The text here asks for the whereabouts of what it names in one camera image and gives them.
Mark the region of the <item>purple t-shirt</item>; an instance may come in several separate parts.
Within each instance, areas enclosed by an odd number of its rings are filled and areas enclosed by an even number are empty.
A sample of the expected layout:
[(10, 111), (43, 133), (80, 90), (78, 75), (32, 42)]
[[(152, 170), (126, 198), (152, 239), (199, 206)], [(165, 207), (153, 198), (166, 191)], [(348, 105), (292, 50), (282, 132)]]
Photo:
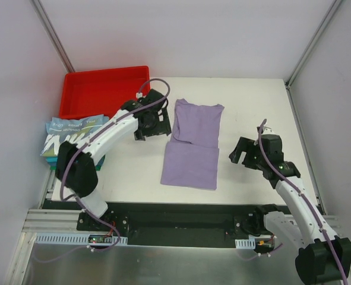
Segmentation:
[(175, 103), (172, 135), (166, 144), (160, 183), (217, 189), (220, 120), (224, 106)]

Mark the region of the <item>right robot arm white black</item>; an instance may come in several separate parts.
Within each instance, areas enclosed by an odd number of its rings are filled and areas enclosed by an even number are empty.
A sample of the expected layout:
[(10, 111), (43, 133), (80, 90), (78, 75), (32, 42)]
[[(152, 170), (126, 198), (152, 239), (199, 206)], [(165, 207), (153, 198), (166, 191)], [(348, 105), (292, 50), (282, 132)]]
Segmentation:
[(251, 236), (270, 232), (294, 249), (296, 271), (303, 284), (347, 284), (351, 241), (340, 237), (311, 202), (298, 168), (284, 160), (280, 136), (261, 134), (257, 140), (240, 137), (229, 159), (237, 164), (241, 156), (246, 168), (262, 172), (293, 217), (292, 221), (287, 220), (274, 204), (261, 205), (241, 222), (242, 231)]

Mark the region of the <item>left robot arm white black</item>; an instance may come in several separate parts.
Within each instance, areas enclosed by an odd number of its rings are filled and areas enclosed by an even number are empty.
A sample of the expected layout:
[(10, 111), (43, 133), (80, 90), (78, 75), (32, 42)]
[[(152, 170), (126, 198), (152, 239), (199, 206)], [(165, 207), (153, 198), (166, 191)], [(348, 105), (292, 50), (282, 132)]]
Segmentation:
[(77, 143), (64, 141), (59, 147), (55, 176), (70, 189), (81, 206), (92, 213), (90, 224), (98, 231), (110, 226), (107, 203), (98, 193), (96, 164), (123, 138), (136, 141), (170, 135), (167, 97), (151, 89), (146, 96), (125, 102), (100, 129)]

